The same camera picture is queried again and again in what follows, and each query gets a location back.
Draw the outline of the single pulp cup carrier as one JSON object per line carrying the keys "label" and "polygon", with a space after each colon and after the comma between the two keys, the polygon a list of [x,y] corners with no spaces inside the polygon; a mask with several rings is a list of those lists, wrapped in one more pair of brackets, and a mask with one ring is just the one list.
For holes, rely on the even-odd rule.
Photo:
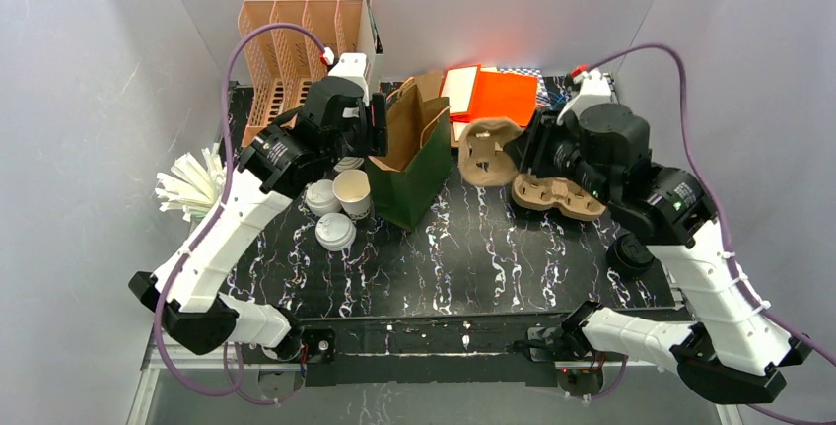
{"label": "single pulp cup carrier", "polygon": [[519,174],[505,146],[523,135],[506,117],[480,118],[467,124],[458,140],[458,170],[465,182],[479,187],[511,183]]}

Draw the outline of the green paper bag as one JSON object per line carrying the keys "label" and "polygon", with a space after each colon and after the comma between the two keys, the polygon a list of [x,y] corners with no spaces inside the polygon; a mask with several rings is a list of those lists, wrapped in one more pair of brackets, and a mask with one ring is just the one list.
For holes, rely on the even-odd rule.
{"label": "green paper bag", "polygon": [[386,123],[387,154],[365,163],[373,207],[377,216],[413,232],[452,169],[449,100],[426,100],[416,83],[404,83],[390,95]]}

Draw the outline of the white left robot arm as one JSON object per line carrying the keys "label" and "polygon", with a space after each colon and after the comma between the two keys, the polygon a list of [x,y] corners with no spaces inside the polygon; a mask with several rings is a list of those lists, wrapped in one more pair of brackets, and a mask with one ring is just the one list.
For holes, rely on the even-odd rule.
{"label": "white left robot arm", "polygon": [[387,151],[385,97],[369,89],[368,57],[344,53],[302,106],[278,116],[242,151],[220,198],[170,259],[129,288],[155,328],[202,355],[228,343],[280,348],[297,334],[289,313],[221,293],[265,226],[345,157]]}

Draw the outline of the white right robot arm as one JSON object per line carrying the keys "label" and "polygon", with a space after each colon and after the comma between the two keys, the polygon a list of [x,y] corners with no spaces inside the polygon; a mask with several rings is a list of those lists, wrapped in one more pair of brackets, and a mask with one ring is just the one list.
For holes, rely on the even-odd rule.
{"label": "white right robot arm", "polygon": [[648,122],[614,100],[600,71],[580,67],[571,79],[573,97],[560,110],[537,111],[508,144],[512,160],[524,174],[568,179],[603,204],[673,275],[694,321],[631,317],[587,301],[527,345],[557,359],[614,352],[646,361],[717,404],[774,401],[786,384],[782,369],[809,356],[802,335],[768,318],[768,303],[724,246],[707,188],[653,161]]}

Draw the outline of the stack of white paper cups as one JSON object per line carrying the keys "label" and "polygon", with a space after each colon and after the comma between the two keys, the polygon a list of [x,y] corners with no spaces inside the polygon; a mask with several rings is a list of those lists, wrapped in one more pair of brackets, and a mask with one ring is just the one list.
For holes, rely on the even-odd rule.
{"label": "stack of white paper cups", "polygon": [[349,170],[359,169],[363,166],[364,159],[358,157],[344,157],[340,159],[334,166],[334,170],[338,173],[343,173]]}

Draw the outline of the stack of pulp cup carriers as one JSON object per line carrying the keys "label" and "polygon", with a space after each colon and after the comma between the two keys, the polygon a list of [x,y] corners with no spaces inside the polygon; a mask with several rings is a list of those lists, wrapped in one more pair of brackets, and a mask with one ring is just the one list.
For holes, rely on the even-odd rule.
{"label": "stack of pulp cup carriers", "polygon": [[601,202],[574,182],[562,177],[517,175],[512,182],[512,199],[525,209],[557,210],[567,218],[584,222],[600,218],[606,210]]}

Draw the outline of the checkered blue white bag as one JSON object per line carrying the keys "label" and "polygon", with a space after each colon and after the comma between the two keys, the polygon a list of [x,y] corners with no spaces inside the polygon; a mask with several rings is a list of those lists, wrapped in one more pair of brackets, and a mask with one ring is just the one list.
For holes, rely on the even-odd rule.
{"label": "checkered blue white bag", "polygon": [[547,77],[539,69],[533,68],[497,68],[499,73],[533,77],[537,81],[536,101],[541,106],[558,106],[568,100],[568,93],[562,87],[560,77]]}

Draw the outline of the single white paper cup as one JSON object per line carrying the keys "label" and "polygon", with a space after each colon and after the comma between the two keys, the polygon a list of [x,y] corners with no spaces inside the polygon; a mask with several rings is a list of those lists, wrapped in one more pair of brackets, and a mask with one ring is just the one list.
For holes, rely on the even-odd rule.
{"label": "single white paper cup", "polygon": [[371,188],[364,171],[351,169],[339,173],[333,181],[333,193],[350,218],[363,219],[371,213]]}

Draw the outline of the brown kraft paper bag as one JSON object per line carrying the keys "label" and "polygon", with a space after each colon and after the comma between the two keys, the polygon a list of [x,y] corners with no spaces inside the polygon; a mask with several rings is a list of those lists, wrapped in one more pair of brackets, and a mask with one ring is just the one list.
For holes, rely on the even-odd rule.
{"label": "brown kraft paper bag", "polygon": [[441,94],[444,82],[443,71],[432,71],[423,75],[408,78],[399,88],[400,92],[415,87],[420,94],[420,100],[426,102],[437,98]]}

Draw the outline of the orange paper bag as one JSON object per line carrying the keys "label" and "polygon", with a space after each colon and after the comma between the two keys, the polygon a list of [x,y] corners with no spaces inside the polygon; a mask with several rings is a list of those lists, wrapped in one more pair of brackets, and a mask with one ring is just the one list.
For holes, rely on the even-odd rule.
{"label": "orange paper bag", "polygon": [[451,116],[451,121],[470,123],[480,118],[506,117],[525,126],[538,106],[536,89],[533,77],[486,71],[481,66],[468,113]]}

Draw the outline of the white cup lid stack back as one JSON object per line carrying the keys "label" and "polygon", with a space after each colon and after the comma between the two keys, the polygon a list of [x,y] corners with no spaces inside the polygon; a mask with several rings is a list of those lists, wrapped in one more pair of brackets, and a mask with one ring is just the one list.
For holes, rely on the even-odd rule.
{"label": "white cup lid stack back", "polygon": [[342,206],[335,196],[333,181],[321,179],[308,186],[305,192],[304,201],[309,210],[317,217],[329,213],[339,213]]}

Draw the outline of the white cup lid stack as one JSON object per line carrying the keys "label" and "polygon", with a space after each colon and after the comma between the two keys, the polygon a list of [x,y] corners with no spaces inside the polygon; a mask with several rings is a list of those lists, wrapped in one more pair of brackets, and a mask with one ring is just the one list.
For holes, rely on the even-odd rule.
{"label": "white cup lid stack", "polygon": [[342,206],[335,196],[333,181],[321,179],[308,186],[305,192],[304,201],[309,210],[317,217],[329,213],[339,213]]}
{"label": "white cup lid stack", "polygon": [[327,213],[315,226],[315,237],[329,251],[341,251],[351,247],[357,230],[352,220],[342,213]]}

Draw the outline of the peach plastic file organizer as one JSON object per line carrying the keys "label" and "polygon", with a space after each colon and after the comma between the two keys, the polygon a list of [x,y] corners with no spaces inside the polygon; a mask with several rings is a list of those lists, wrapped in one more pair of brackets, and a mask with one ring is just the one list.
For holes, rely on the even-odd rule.
{"label": "peach plastic file organizer", "polygon": [[[241,35],[273,22],[300,25],[335,53],[367,56],[364,78],[370,91],[380,89],[383,44],[372,11],[372,0],[245,0],[238,27]],[[318,47],[297,31],[264,33],[244,48],[254,97],[242,145],[249,145],[282,112],[300,106],[310,85],[324,78],[326,66]]]}

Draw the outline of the white cup lid stack front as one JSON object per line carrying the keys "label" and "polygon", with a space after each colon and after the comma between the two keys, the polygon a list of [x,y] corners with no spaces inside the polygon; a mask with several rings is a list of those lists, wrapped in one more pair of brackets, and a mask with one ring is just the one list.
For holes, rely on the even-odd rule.
{"label": "white cup lid stack front", "polygon": [[351,247],[357,230],[352,220],[342,213],[327,213],[315,226],[315,237],[329,251],[341,251]]}

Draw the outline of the white cream paper bag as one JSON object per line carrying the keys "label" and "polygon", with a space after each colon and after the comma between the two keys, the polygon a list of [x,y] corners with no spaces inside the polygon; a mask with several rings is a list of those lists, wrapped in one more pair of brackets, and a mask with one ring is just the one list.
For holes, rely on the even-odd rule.
{"label": "white cream paper bag", "polygon": [[448,99],[451,116],[468,113],[480,70],[476,64],[446,71],[440,96]]}

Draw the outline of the stack of black cup lids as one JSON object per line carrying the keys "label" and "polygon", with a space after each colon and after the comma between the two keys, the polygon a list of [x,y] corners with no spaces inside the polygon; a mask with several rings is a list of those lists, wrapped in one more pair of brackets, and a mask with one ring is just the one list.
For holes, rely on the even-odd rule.
{"label": "stack of black cup lids", "polygon": [[609,269],[626,280],[639,279],[657,263],[648,248],[632,233],[619,236],[609,246],[605,261]]}

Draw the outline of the bundle of white wrapped straws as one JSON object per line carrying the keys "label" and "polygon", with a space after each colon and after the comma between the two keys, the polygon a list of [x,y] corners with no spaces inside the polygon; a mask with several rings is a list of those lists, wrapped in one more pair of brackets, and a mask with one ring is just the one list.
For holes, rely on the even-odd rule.
{"label": "bundle of white wrapped straws", "polygon": [[160,211],[178,211],[189,224],[199,224],[220,199],[226,182],[219,155],[220,144],[201,150],[203,162],[186,153],[174,161],[168,173],[157,173],[154,193]]}

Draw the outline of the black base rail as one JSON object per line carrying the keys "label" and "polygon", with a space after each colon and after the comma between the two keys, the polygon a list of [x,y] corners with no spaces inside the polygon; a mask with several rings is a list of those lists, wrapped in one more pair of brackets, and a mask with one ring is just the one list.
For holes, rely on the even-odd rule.
{"label": "black base rail", "polygon": [[310,387],[371,383],[524,383],[553,387],[599,367],[557,348],[560,314],[302,319]]}

